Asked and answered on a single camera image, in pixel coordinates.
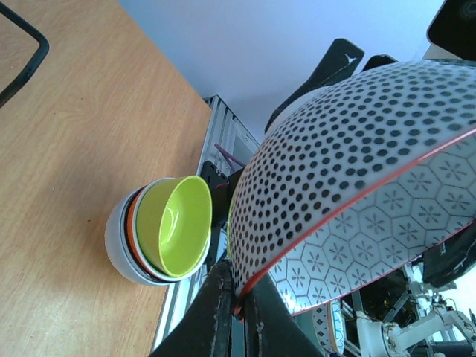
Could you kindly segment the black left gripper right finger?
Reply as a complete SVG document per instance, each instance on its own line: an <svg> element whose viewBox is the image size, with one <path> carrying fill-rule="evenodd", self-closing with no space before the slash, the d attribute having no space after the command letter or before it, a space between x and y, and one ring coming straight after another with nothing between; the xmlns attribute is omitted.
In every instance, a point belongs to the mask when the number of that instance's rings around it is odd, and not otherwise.
<svg viewBox="0 0 476 357"><path fill-rule="evenodd" d="M321 356L289 314L270 277L243 300L246 356Z"/></svg>

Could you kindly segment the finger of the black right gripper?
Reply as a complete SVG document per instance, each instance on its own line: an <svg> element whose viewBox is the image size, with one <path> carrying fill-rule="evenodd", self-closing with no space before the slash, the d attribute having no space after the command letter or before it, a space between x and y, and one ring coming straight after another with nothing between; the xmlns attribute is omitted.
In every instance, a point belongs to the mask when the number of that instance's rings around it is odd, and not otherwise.
<svg viewBox="0 0 476 357"><path fill-rule="evenodd" d="M397 62L393 57L388 56L387 54L378 54L374 55L365 64L362 71L369 71L374 68L381 67L383 65L389 65Z"/></svg>
<svg viewBox="0 0 476 357"><path fill-rule="evenodd" d="M349 78L363 57L364 51L347 39L334 39L309 78L272 112L266 129L298 98L320 87L331 86Z"/></svg>

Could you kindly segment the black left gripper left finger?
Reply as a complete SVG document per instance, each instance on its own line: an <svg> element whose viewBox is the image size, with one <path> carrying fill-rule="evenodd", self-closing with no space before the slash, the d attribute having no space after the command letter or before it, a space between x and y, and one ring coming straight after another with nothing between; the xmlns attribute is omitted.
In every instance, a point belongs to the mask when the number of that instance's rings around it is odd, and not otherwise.
<svg viewBox="0 0 476 357"><path fill-rule="evenodd" d="M227 356L232 295L230 263L220 260L211 268L181 322L151 355Z"/></svg>

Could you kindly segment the lime green bowl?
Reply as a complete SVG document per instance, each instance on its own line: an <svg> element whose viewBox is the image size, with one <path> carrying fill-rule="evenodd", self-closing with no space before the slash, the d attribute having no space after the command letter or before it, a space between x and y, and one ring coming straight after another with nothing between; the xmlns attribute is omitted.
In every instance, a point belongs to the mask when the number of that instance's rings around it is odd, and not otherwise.
<svg viewBox="0 0 476 357"><path fill-rule="evenodd" d="M154 181L139 194L134 217L145 258L167 276L183 277L197 265L207 245L210 190L199 176Z"/></svg>

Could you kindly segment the dotted patterned white bowl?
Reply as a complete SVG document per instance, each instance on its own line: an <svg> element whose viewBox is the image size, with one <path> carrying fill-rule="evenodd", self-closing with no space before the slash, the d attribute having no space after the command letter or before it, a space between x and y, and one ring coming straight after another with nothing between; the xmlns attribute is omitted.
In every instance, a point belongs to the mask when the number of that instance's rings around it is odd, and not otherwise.
<svg viewBox="0 0 476 357"><path fill-rule="evenodd" d="M299 105L239 178L240 309L270 274L293 314L360 289L475 222L475 64L395 62Z"/></svg>

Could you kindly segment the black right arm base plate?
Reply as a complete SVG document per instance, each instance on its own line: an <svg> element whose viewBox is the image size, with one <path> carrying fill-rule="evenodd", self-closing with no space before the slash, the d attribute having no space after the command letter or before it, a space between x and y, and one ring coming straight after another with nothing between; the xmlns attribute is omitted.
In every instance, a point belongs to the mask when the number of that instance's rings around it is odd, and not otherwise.
<svg viewBox="0 0 476 357"><path fill-rule="evenodd" d="M242 170L226 176L212 161L203 162L199 176L202 177L210 191L212 201L211 229L220 229L228 219L231 199Z"/></svg>

